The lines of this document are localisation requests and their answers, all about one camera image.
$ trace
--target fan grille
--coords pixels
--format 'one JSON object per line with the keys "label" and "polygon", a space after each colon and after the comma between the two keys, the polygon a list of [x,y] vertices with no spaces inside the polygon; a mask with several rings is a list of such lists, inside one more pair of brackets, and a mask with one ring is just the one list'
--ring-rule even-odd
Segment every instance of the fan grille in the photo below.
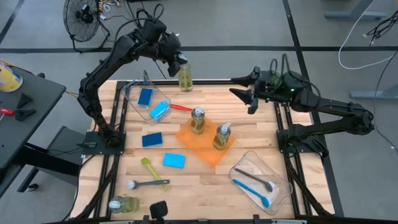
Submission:
{"label": "fan grille", "polygon": [[63,6],[63,23],[77,42],[92,39],[99,26],[96,0],[66,0]]}

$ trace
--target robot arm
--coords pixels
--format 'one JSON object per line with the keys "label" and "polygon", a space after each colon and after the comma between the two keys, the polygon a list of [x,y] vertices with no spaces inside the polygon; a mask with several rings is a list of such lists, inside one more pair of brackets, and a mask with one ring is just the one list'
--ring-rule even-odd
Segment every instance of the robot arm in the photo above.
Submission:
{"label": "robot arm", "polygon": [[102,115],[98,88],[122,65],[138,60],[140,56],[168,63],[169,75],[174,77],[180,70],[180,65],[187,61],[178,51],[181,46],[178,37],[166,30],[166,25],[160,20],[146,20],[141,29],[134,29],[130,34],[121,36],[110,55],[81,80],[78,102],[98,125],[107,147],[118,147],[120,140]]}
{"label": "robot arm", "polygon": [[310,90],[310,82],[297,72],[288,71],[278,75],[254,67],[250,75],[231,80],[238,85],[250,87],[248,90],[229,89],[246,105],[250,105],[249,114],[256,112],[258,100],[262,99],[266,102],[287,103],[298,112],[319,111],[342,117],[340,120],[309,126],[293,124],[289,128],[289,142],[292,144],[312,135],[339,132],[365,135],[374,130],[370,111],[356,103],[344,103],[315,95]]}

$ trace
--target orange plate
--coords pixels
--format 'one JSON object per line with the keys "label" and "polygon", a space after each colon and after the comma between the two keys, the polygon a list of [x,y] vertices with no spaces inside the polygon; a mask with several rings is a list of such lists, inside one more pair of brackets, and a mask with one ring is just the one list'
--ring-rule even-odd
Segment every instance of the orange plate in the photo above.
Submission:
{"label": "orange plate", "polygon": [[201,160],[214,167],[234,143],[235,138],[230,135],[226,147],[223,150],[218,150],[213,146],[213,140],[217,134],[218,125],[208,118],[205,118],[205,130],[201,134],[195,134],[191,130],[191,121],[192,119],[189,119],[175,137],[187,149],[192,150]]}

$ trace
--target red tool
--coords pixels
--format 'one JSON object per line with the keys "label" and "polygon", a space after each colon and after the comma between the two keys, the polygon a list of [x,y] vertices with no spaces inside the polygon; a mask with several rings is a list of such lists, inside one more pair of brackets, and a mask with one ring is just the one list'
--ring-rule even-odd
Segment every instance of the red tool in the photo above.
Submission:
{"label": "red tool", "polygon": [[5,115],[14,115],[14,111],[7,108],[0,108],[0,113]]}
{"label": "red tool", "polygon": [[186,108],[186,107],[184,107],[184,106],[180,106],[180,105],[174,105],[174,104],[170,104],[170,106],[171,106],[172,108],[179,109],[179,110],[192,111],[192,109],[191,109],[191,108]]}

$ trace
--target white cable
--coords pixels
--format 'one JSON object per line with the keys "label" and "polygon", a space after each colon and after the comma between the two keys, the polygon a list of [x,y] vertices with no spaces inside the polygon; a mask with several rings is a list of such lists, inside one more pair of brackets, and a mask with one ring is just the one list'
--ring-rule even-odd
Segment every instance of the white cable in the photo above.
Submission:
{"label": "white cable", "polygon": [[111,2],[104,2],[103,3],[103,5],[102,5],[102,7],[103,7],[103,9],[106,11],[106,12],[109,12],[110,10],[111,10],[111,6],[112,5],[115,5],[116,3],[111,3]]}
{"label": "white cable", "polygon": [[361,18],[363,17],[363,15],[365,14],[365,12],[372,6],[372,4],[374,3],[374,1],[368,6],[368,8],[365,9],[365,11],[362,12],[361,16],[358,18],[358,20],[354,23],[353,28],[351,28],[351,30],[349,31],[346,40],[344,41],[343,45],[340,47],[339,51],[338,51],[338,63],[340,63],[340,65],[345,68],[345,69],[349,69],[349,70],[356,70],[356,69],[360,69],[360,68],[366,68],[372,65],[377,65],[379,63],[383,63],[387,60],[390,60],[392,58],[392,55],[386,59],[381,60],[380,62],[374,62],[374,63],[370,63],[368,65],[363,65],[363,66],[359,66],[359,67],[346,67],[342,64],[341,59],[340,59],[340,54],[341,54],[341,50],[344,47],[344,45],[347,43],[348,38],[350,37],[351,33],[353,32],[356,24],[361,20]]}

